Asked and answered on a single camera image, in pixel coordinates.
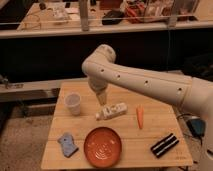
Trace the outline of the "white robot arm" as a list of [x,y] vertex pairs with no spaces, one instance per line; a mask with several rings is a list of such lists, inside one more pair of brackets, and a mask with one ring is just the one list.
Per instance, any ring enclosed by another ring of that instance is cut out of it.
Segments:
[[213,169],[213,82],[196,77],[115,64],[116,53],[98,46],[82,63],[91,89],[100,94],[111,83],[195,114],[206,122],[199,171]]

